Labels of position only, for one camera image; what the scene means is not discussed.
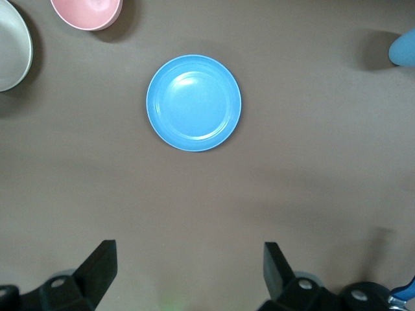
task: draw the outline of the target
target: table surface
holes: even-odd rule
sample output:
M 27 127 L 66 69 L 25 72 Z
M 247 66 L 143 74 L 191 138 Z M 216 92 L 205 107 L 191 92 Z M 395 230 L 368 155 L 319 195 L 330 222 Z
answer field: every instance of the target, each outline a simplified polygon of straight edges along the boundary
M 415 1 L 125 0 L 99 32 L 12 3 L 34 59 L 0 93 L 0 283 L 29 291 L 104 239 L 119 271 L 99 310 L 256 310 L 264 241 L 333 291 L 415 274 L 415 69 L 388 61 Z M 207 152 L 147 118 L 151 78 L 183 54 L 241 88 Z

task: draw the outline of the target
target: silver screw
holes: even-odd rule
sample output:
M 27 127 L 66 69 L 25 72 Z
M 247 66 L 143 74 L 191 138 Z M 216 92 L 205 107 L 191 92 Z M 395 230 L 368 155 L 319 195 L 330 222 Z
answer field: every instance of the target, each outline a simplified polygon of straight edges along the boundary
M 303 289 L 303 290 L 310 290 L 311 288 L 313 288 L 313 285 L 311 284 L 311 282 L 310 281 L 308 281 L 308 280 L 300 280 L 299 282 L 298 282 L 298 285 L 300 285 L 300 287 Z
M 361 290 L 352 290 L 351 295 L 354 299 L 360 300 L 360 301 L 367 301 L 368 296 L 362 292 Z
M 57 279 L 52 282 L 51 287 L 56 288 L 61 286 L 63 283 L 65 283 L 65 279 Z

